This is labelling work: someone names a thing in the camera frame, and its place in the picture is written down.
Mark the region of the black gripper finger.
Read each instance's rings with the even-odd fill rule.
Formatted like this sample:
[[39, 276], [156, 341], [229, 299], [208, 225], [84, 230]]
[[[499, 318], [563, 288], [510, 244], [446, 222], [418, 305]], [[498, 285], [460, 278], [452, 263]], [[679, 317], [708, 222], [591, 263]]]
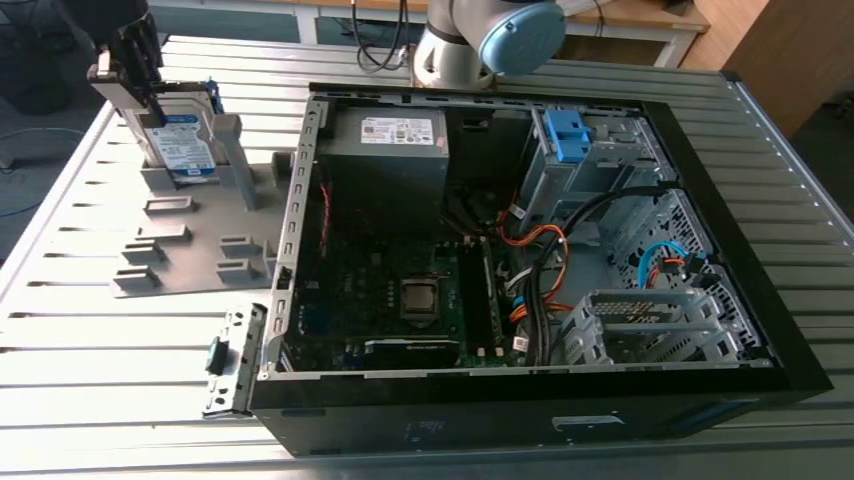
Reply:
[[165, 114], [155, 88], [161, 83], [163, 59], [152, 17], [141, 17], [119, 31], [112, 52], [117, 69], [123, 71], [125, 89], [139, 108], [148, 112], [144, 127], [160, 128], [165, 124]]

